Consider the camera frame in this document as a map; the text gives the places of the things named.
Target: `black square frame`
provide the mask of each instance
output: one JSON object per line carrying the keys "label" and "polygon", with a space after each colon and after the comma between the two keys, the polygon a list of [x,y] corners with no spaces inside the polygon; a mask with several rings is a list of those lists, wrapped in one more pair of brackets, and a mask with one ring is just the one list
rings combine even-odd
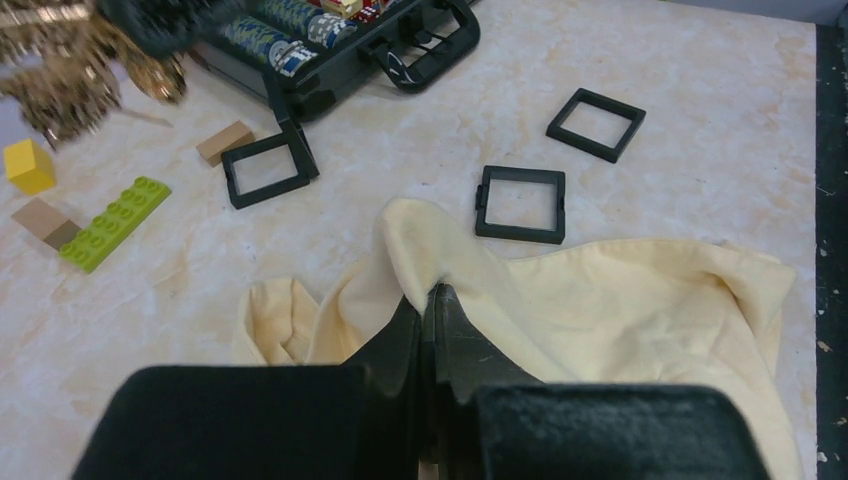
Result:
{"label": "black square frame", "polygon": [[[574,109],[577,108],[577,105],[580,103],[600,108],[601,110],[605,110],[630,120],[630,126],[627,127],[627,131],[624,132],[624,135],[622,135],[618,144],[614,148],[562,128],[562,124],[565,122],[565,119],[574,112]],[[586,153],[592,154],[610,163],[617,163],[618,159],[621,158],[621,154],[624,153],[624,149],[627,148],[627,145],[631,140],[633,140],[633,136],[636,135],[636,131],[639,130],[640,126],[642,126],[642,122],[645,120],[645,115],[646,112],[640,108],[632,107],[626,103],[619,102],[618,100],[613,100],[612,98],[586,90],[585,88],[579,88],[574,96],[571,97],[571,100],[569,100],[568,103],[562,107],[562,110],[559,111],[557,116],[551,120],[551,123],[548,125],[546,135],[554,140],[559,140],[560,142],[583,150]]]}
{"label": "black square frame", "polygon": [[[489,187],[492,180],[509,180],[551,184],[556,187],[554,216],[556,226],[553,230],[541,228],[516,227],[486,223],[489,203]],[[477,186],[477,223],[474,233],[478,237],[519,240],[522,242],[549,243],[560,245],[565,239],[565,173],[553,170],[534,170],[529,168],[501,167],[486,165],[483,167],[483,182]]]}
{"label": "black square frame", "polygon": [[[274,117],[281,133],[257,140],[243,147],[227,150],[221,154],[221,163],[224,164],[224,175],[227,178],[227,191],[230,195],[230,203],[236,210],[263,202],[269,198],[288,193],[298,188],[303,188],[318,177],[318,166],[312,156],[312,150],[306,141],[306,135],[300,124],[294,119],[291,110],[283,100],[282,87],[277,76],[266,73],[264,75],[265,88],[268,91],[268,104],[274,111]],[[294,161],[297,175],[279,182],[266,185],[256,190],[240,193],[238,179],[236,178],[235,163],[250,158],[260,153],[288,146]]]}

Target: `gray wall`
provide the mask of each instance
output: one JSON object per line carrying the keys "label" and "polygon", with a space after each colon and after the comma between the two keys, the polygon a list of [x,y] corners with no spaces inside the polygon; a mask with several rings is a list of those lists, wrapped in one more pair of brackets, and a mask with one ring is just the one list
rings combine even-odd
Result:
{"label": "gray wall", "polygon": [[848,0],[669,0],[674,3],[756,13],[832,25]]}

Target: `cream cloth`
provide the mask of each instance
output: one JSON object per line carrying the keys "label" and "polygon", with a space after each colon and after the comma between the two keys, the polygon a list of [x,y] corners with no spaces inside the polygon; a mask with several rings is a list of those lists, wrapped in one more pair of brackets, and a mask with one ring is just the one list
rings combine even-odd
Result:
{"label": "cream cloth", "polygon": [[233,337],[238,364],[341,363],[405,295],[423,312],[438,282],[471,323],[546,382],[708,385],[748,421],[772,477],[801,477],[773,375],[794,281],[774,258],[693,241],[620,240],[505,260],[431,203],[391,201],[373,252],[320,307],[292,279],[253,286]]}

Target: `brown block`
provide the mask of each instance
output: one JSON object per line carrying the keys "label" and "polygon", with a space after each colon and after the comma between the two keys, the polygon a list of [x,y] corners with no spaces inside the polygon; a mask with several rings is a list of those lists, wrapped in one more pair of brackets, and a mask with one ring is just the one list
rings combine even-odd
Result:
{"label": "brown block", "polygon": [[39,198],[30,200],[13,213],[12,219],[56,250],[70,242],[80,230],[68,217]]}
{"label": "brown block", "polygon": [[255,140],[256,137],[253,132],[239,120],[204,140],[197,146],[197,152],[209,166],[214,167],[221,163],[221,153],[247,145]]}

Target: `table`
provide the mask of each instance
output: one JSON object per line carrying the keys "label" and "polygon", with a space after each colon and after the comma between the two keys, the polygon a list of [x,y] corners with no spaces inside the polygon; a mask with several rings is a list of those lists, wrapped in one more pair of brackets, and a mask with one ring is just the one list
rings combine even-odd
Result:
{"label": "table", "polygon": [[[815,26],[649,0],[474,10],[483,40],[470,57],[418,96],[375,76],[305,126],[317,181],[241,211],[221,167],[194,147],[238,119],[258,137],[275,133],[271,112],[189,62],[179,108],[124,83],[128,108],[174,127],[113,116],[56,155],[58,186],[41,198],[85,225],[139,175],[174,193],[91,275],[16,225],[27,198],[0,190],[0,476],[67,474],[112,392],[141,367],[226,364],[251,282],[296,276],[320,299],[367,254],[388,199],[434,201],[470,231],[482,167],[495,164],[566,173],[565,247],[730,241],[796,268],[777,383],[812,477]],[[617,165],[544,135],[579,87],[648,112]],[[517,193],[506,199],[504,215],[532,215]],[[558,248],[486,243],[511,257]]]}

